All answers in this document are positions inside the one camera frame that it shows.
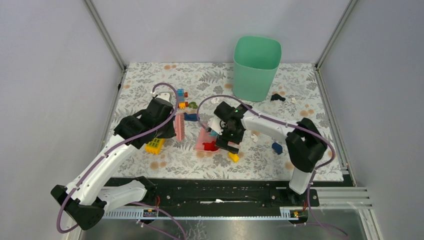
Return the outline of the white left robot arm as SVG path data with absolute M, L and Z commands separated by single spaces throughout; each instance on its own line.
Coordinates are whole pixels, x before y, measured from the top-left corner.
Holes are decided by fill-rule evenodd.
M 67 213 L 77 227 L 88 230 L 106 212 L 132 202 L 140 202 L 144 206 L 154 202 L 153 185 L 145 178 L 111 189 L 103 187 L 120 165 L 143 145 L 154 138 L 176 136 L 172 121 L 175 113 L 169 93 L 155 95 L 145 109 L 120 120 L 104 148 L 81 174 L 67 185 L 56 185 L 51 190 L 51 195 L 60 204 L 56 220 L 59 233 L 74 230 L 74 227 L 61 228 L 63 213 Z

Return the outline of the pink dustpan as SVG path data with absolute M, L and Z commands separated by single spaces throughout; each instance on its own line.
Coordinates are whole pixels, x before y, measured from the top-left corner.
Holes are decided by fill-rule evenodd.
M 216 136 L 210 136 L 210 133 L 201 127 L 194 150 L 199 152 L 205 152 L 205 153 L 218 153 L 220 151 L 219 148 L 215 152 L 205 151 L 203 148 L 203 143 L 212 142 L 212 141 L 216 142 L 216 140 L 217 140 Z

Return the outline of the pink hand brush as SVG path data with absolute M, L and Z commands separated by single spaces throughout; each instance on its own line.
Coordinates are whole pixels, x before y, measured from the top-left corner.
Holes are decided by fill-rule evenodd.
M 178 113 L 175 115 L 174 131 L 176 134 L 176 140 L 178 142 L 182 142 L 185 138 L 185 116 L 183 113 Z

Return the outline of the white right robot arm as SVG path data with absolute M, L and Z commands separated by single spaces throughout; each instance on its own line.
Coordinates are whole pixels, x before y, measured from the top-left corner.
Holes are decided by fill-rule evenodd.
M 232 154 L 238 154 L 234 147 L 240 144 L 245 131 L 255 131 L 278 141 L 285 141 L 291 163 L 294 165 L 289 181 L 287 201 L 293 206 L 301 205 L 306 199 L 306 190 L 313 171 L 328 148 L 328 143 L 308 119 L 290 123 L 255 111 L 251 106 L 241 103 L 232 107 L 221 102 L 215 109 L 214 117 L 207 122 L 207 130 L 217 133 L 215 146 Z

